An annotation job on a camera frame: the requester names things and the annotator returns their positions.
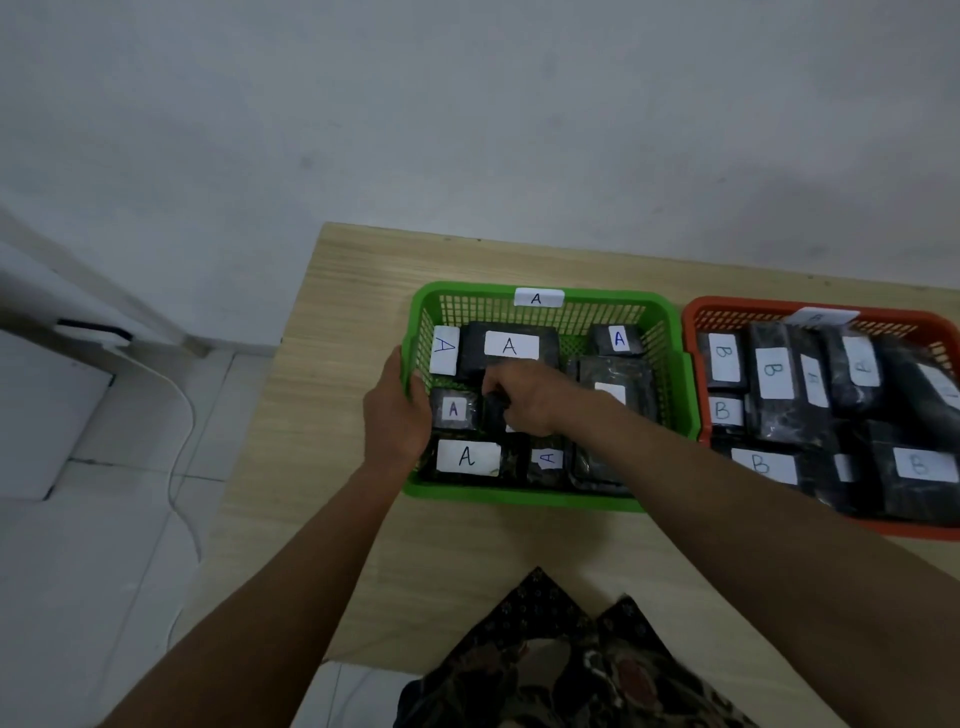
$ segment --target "paper label on basket rim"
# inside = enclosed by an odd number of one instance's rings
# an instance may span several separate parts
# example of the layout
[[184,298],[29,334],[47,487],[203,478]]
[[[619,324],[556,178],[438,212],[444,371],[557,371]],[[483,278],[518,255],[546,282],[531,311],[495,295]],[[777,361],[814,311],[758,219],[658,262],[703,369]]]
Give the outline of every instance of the paper label on basket rim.
[[860,479],[856,463],[849,455],[838,453],[833,456],[833,467],[836,468],[837,477],[842,483],[855,483]]
[[766,475],[771,480],[788,485],[797,485],[797,461],[793,455],[784,455],[779,452],[760,452],[759,450],[733,448],[730,451],[733,462],[739,463],[752,471]]
[[440,419],[449,422],[466,422],[467,398],[444,397],[443,408],[440,411]]
[[858,387],[880,386],[880,368],[873,342],[866,336],[844,336],[843,348],[850,367],[850,381]]
[[760,382],[760,396],[765,400],[792,400],[793,372],[790,369],[790,351],[786,347],[756,349],[756,378]]
[[483,353],[487,356],[509,356],[512,359],[539,359],[540,337],[528,333],[487,331]]
[[430,347],[430,374],[455,376],[460,350],[460,327],[433,327]]
[[824,374],[820,371],[820,361],[802,353],[800,366],[804,370],[806,398],[817,407],[830,407],[827,389],[824,387]]
[[541,470],[552,471],[564,466],[564,451],[561,449],[532,449],[530,462],[537,463]]
[[806,305],[791,313],[783,319],[783,322],[801,327],[841,326],[848,324],[859,315],[859,311],[846,308],[819,308],[814,305]]
[[514,291],[514,305],[560,308],[565,295],[559,288],[518,288]]
[[716,381],[740,381],[740,352],[736,336],[731,333],[712,333],[710,343],[710,371]]
[[500,475],[500,446],[472,440],[439,440],[437,470],[468,475]]
[[627,343],[626,327],[607,327],[607,331],[610,334],[610,345],[615,352],[628,352],[630,350],[630,344]]
[[940,395],[940,399],[955,409],[960,409],[960,389],[953,383],[949,376],[945,375],[936,367],[926,364],[917,364],[921,373],[930,382],[930,385]]
[[607,384],[606,382],[594,382],[593,389],[600,389],[604,392],[610,392],[620,404],[627,403],[627,388],[622,384]]
[[710,421],[715,425],[743,426],[743,400],[710,397]]
[[897,474],[914,480],[960,483],[957,459],[949,452],[929,449],[894,448]]

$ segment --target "hand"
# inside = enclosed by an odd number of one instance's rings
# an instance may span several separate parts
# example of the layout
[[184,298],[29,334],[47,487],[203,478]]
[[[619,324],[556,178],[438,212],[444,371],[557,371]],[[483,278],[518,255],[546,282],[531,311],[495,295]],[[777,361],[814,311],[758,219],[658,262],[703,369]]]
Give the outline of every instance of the hand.
[[571,399],[586,390],[566,375],[533,359],[518,359],[487,367],[483,393],[502,389],[510,398],[504,412],[507,425],[537,437],[560,431],[560,418]]
[[400,381],[400,347],[383,365],[380,380],[363,398],[364,465],[406,476],[430,441],[433,414],[420,372],[410,377],[410,399]]

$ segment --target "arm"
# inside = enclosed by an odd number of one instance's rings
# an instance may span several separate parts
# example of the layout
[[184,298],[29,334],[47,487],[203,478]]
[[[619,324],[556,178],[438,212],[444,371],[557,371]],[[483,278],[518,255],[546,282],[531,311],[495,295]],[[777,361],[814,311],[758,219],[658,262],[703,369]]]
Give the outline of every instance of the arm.
[[657,525],[851,726],[953,725],[960,582],[813,498],[537,362],[490,368],[516,430],[609,463]]
[[400,353],[364,398],[364,463],[260,572],[183,638],[103,723],[287,726],[320,666],[373,539],[430,437]]

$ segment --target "person's left hand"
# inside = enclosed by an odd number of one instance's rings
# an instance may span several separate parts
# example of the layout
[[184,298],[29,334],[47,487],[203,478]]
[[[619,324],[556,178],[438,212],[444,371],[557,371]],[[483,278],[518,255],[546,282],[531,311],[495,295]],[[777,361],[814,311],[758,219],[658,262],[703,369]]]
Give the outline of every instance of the person's left hand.
[[430,441],[433,413],[420,372],[410,377],[410,399],[400,381],[400,347],[363,398],[364,465],[406,476]]

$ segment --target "person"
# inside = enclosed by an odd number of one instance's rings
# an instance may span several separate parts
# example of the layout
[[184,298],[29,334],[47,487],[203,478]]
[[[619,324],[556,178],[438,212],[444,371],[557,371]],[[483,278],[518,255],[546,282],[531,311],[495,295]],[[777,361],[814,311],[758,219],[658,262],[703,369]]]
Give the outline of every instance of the person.
[[[494,389],[510,398],[514,429],[560,433],[620,473],[680,551],[850,726],[956,725],[960,583],[538,362],[490,367],[483,391]],[[417,373],[409,390],[408,398],[396,349],[364,398],[364,460],[347,484],[104,726],[290,724],[428,443],[431,410]],[[535,570],[492,617],[407,686],[395,726],[753,725],[673,659],[629,598],[590,619]]]

